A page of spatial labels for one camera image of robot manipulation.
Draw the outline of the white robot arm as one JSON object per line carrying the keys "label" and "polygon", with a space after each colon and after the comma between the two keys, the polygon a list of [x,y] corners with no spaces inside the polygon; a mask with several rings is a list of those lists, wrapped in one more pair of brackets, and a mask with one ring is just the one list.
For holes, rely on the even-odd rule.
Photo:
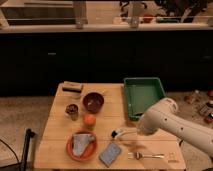
{"label": "white robot arm", "polygon": [[163,98],[142,114],[136,131],[149,136],[162,129],[213,157],[213,129],[184,120],[176,115],[177,112],[177,103],[171,98]]}

